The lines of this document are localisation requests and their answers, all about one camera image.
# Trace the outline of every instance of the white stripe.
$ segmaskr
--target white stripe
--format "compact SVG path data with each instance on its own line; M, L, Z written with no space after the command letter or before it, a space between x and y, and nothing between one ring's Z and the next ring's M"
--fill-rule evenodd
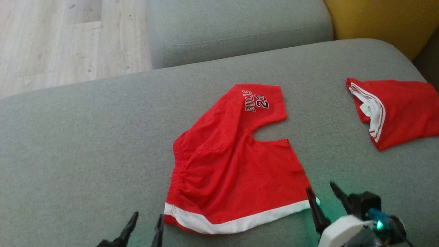
M375 103L378 103L380 105L380 109L378 109L378 112L376 109L374 109L374 107L371 107L371 128L369 129L369 131L371 132L371 136L374 138L375 142L378 142L380 136L381 136L381 131L383 128L383 124L384 124L384 120L385 120L385 108L384 105L382 104L381 100L378 99L378 97L376 97L375 95L367 92L366 90L360 88L358 85L356 85L355 83L351 83L351 86L349 87L349 90L351 91L351 93L353 95L355 95L359 100L361 100L364 104L370 104L370 102L368 102L367 99L371 99L373 100ZM375 125L375 121L377 120L376 118L378 117L378 125Z
M229 234L243 232L255 226L275 221L289 214L293 214L308 208L309 202L308 200L304 200L221 224L212 224L208 219L206 219L206 217L204 217L204 215L188 212L168 203L165 203L164 214L171 215L180 225L199 233Z

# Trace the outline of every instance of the white plastic part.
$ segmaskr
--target white plastic part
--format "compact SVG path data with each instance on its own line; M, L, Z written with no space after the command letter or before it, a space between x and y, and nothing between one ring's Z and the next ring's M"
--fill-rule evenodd
M340 217L323 231L319 247L341 247L370 222L362 221L353 215Z

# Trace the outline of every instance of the gray sofa cushion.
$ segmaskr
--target gray sofa cushion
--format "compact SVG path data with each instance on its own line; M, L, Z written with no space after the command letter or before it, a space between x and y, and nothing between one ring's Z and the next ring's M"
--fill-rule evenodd
M154 69L332 40L322 0L150 0Z
M438 243L439 138L378 152L346 90L359 80L423 80L377 40L341 40L159 69L0 101L2 246L95 246L140 218L131 247L149 246L173 169L173 141L236 83L280 85L288 119L256 132L288 138L324 212L345 215L329 187L370 190L415 246ZM314 247L309 210L244 233L202 236L166 226L164 247Z

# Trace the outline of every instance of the red jersey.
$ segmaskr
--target red jersey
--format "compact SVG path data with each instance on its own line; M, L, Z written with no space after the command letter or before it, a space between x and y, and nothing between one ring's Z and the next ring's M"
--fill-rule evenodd
M370 124L372 143L379 150L410 140L439 135L439 94L420 81L348 78L360 121Z

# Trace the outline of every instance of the red shorts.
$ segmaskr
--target red shorts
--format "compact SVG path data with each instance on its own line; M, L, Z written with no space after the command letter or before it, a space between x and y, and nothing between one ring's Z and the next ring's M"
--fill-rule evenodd
M174 143L165 223L236 233L309 208L309 181L289 141L253 137L286 118L279 86L231 88Z

